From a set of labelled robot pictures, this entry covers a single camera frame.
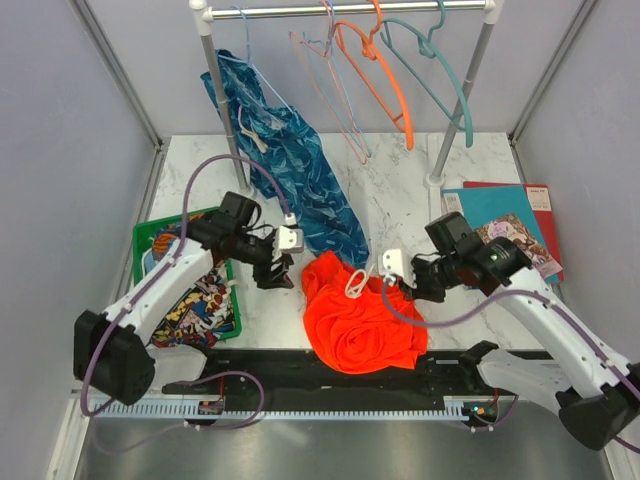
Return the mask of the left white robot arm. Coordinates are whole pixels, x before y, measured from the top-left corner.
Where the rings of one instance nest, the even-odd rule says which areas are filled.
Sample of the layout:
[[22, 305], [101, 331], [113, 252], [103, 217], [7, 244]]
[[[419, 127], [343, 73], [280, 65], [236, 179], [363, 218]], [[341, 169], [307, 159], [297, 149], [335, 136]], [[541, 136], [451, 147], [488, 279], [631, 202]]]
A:
[[264, 238], [250, 232], [260, 206], [228, 192], [221, 205], [180, 224], [180, 237], [129, 293], [100, 313], [84, 311], [74, 324], [73, 375], [85, 389], [132, 405], [150, 389], [187, 383], [208, 393], [219, 382], [219, 369], [190, 346], [156, 348], [152, 334], [180, 295], [208, 274], [219, 260], [249, 264], [258, 288], [290, 289], [292, 256], [304, 249], [295, 215]]

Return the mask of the orange shorts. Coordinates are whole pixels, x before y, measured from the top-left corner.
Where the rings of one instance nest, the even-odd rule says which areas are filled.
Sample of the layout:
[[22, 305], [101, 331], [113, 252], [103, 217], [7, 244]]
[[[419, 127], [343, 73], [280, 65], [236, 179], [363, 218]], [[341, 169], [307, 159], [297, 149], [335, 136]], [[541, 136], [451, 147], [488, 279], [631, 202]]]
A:
[[345, 288], [355, 274], [331, 251], [303, 269], [303, 325], [313, 351], [331, 369], [350, 375], [414, 369], [427, 352], [428, 331], [396, 318], [383, 300], [414, 321], [424, 318], [399, 288], [384, 289], [380, 278], [368, 279], [358, 297], [348, 297]]

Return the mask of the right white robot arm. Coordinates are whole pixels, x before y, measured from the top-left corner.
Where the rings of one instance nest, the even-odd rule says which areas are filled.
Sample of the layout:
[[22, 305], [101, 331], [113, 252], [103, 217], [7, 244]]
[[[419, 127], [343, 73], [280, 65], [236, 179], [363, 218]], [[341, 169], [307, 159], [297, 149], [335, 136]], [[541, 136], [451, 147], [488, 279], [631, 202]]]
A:
[[472, 287], [485, 300], [469, 312], [437, 323], [459, 325], [496, 303], [518, 320], [555, 361], [525, 360], [491, 342], [466, 353], [458, 381], [467, 392], [507, 390], [555, 414], [583, 446], [601, 450], [619, 442], [639, 416], [639, 366], [609, 347], [549, 288], [526, 254], [511, 240], [484, 241], [464, 216], [448, 213], [425, 228], [434, 260], [386, 251], [379, 271], [411, 300], [441, 303], [448, 290]]

